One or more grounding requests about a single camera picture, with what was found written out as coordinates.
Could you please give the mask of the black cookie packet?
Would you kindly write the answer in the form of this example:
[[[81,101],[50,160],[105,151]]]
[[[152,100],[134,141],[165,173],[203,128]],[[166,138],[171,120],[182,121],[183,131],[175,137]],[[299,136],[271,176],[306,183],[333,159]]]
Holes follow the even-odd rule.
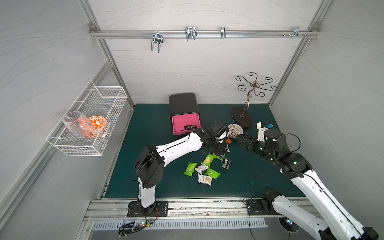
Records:
[[[187,125],[187,126],[184,126],[184,130],[185,131],[192,131],[194,129],[196,129],[197,126],[196,125]]]
[[[231,165],[231,160],[227,159],[227,158],[223,158],[222,160],[222,165],[221,165],[221,169],[223,170],[226,170],[226,171],[229,171],[229,167]]]

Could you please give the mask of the pink top drawer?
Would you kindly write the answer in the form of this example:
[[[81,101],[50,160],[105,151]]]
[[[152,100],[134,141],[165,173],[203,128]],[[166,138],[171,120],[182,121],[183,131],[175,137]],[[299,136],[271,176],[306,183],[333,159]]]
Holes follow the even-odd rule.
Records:
[[[201,127],[199,114],[185,114],[185,115],[176,115],[172,117],[172,126],[173,126],[173,135],[184,135],[190,133],[191,131],[185,131],[184,126],[187,125],[196,125],[197,128]]]

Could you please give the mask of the black pink drawer cabinet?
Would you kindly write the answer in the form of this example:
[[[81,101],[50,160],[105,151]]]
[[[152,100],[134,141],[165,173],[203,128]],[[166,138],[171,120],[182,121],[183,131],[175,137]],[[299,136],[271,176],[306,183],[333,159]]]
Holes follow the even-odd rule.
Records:
[[[182,93],[169,96],[170,119],[176,115],[197,113],[200,110],[194,93]]]

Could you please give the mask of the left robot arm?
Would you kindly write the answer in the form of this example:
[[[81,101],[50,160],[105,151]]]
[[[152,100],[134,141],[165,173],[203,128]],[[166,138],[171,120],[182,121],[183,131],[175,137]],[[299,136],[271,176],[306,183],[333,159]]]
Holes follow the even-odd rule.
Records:
[[[174,142],[154,146],[145,146],[134,164],[134,174],[139,182],[138,202],[145,210],[156,203],[156,185],[162,180],[164,168],[172,161],[208,148],[215,156],[222,159],[228,151],[224,139],[229,136],[229,128],[216,121],[209,128],[196,128],[185,137]]]

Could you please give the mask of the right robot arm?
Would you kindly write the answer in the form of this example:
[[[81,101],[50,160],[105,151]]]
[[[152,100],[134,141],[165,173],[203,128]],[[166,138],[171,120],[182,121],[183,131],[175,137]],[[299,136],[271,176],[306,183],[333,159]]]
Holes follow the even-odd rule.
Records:
[[[292,203],[275,190],[262,196],[263,211],[282,215],[288,226],[296,224],[317,240],[377,240],[372,227],[363,226],[322,183],[306,158],[289,149],[286,135],[268,122],[257,124],[258,136],[237,135],[240,147],[271,162],[298,187],[320,214],[319,217]]]

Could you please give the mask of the green cookie packet upper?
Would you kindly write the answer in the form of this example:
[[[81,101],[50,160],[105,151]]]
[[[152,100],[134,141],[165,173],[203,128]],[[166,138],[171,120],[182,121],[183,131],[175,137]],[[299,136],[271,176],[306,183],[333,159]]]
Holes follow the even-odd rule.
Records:
[[[219,159],[220,161],[223,161],[223,157],[218,156],[216,154],[212,154],[214,159]]]

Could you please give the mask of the black metal jewelry stand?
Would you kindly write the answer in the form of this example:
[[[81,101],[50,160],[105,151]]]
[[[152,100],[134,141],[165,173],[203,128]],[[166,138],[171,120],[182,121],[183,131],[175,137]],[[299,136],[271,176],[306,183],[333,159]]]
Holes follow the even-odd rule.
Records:
[[[251,80],[248,80],[244,76],[236,76],[235,80],[242,82],[238,85],[238,90],[240,92],[247,93],[247,98],[245,102],[245,107],[233,107],[231,110],[232,116],[234,117],[235,122],[242,128],[250,128],[253,125],[253,120],[248,113],[248,110],[251,105],[251,99],[264,98],[266,92],[275,92],[278,87],[273,84],[274,79],[272,77],[264,77],[260,82],[258,81],[258,74],[255,72],[249,72],[248,77],[251,77]]]

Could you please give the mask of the green cookie packet centre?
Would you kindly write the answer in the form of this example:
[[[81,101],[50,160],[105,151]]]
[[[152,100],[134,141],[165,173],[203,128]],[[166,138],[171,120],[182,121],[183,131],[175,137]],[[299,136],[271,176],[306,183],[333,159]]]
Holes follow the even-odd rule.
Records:
[[[211,166],[212,161],[214,160],[215,156],[212,154],[208,154],[205,158],[205,160],[202,162],[202,164],[206,165],[207,167]]]

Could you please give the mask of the white cookie packet middle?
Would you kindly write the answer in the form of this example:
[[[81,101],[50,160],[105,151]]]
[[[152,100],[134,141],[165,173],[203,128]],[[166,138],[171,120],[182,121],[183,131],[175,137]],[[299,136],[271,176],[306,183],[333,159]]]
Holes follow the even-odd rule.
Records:
[[[200,166],[195,168],[195,171],[198,172],[200,175],[203,175],[203,172],[207,171],[208,169],[209,169],[209,167],[207,165],[201,164]]]

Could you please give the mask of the white cookie packet bottom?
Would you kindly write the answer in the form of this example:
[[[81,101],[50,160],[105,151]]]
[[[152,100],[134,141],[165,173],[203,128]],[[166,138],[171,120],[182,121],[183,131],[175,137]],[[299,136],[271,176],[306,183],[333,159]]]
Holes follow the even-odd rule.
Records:
[[[212,185],[212,178],[210,176],[199,174],[198,182],[199,182],[199,184],[205,184],[205,185],[211,186]]]

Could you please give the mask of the metal hook middle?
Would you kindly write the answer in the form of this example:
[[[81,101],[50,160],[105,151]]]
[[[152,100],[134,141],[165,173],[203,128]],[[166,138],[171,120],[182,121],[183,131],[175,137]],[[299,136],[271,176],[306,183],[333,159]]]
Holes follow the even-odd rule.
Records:
[[[187,27],[185,28],[185,35],[187,42],[189,40],[195,40],[197,36],[197,29],[196,27]]]

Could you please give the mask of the orange patterned bowl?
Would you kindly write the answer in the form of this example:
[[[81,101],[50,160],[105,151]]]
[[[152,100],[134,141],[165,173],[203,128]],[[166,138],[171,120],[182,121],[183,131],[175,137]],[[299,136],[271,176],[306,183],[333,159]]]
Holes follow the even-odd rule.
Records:
[[[103,116],[92,116],[88,118],[93,126],[92,132],[86,136],[86,138],[94,139],[99,134],[103,135],[107,128],[108,128],[108,122],[105,117]]]

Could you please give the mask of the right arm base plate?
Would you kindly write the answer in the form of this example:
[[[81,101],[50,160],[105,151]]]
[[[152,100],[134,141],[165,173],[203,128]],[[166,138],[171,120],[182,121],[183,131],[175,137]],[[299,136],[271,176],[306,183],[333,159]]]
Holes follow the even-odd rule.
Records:
[[[249,216],[278,215],[271,203],[265,200],[244,200]]]

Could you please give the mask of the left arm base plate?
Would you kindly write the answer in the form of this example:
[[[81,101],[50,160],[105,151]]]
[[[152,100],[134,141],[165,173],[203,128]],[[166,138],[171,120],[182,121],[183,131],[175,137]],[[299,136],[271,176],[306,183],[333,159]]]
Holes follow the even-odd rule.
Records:
[[[130,202],[128,205],[128,218],[139,217],[167,217],[168,216],[168,201],[155,201],[154,204],[147,208],[142,207],[140,201]]]

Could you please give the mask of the metal rail bar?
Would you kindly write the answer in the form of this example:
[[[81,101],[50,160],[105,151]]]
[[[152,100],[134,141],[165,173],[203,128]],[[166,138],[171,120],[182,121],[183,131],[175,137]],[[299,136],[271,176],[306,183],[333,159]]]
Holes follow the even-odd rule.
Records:
[[[284,39],[282,34],[288,35],[293,30],[228,30],[225,39]],[[164,39],[184,39],[185,31],[96,31],[90,32],[93,39],[152,39],[155,33],[164,36]],[[302,34],[308,34],[308,38],[317,38],[319,31],[301,30]],[[221,39],[221,30],[197,30],[197,39]]]

